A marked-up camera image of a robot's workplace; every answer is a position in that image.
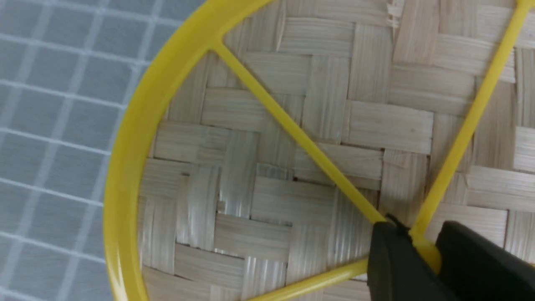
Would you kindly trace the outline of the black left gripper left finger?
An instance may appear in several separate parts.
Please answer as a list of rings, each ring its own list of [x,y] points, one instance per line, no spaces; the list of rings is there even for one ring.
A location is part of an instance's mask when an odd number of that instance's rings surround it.
[[[367,263],[371,300],[456,300],[416,251],[409,228],[392,214],[387,219],[373,225]]]

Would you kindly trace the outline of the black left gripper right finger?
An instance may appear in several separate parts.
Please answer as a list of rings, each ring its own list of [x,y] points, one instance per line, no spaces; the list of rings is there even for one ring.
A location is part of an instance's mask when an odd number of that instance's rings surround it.
[[[439,279],[461,301],[533,301],[535,270],[465,225],[446,221],[436,240]]]

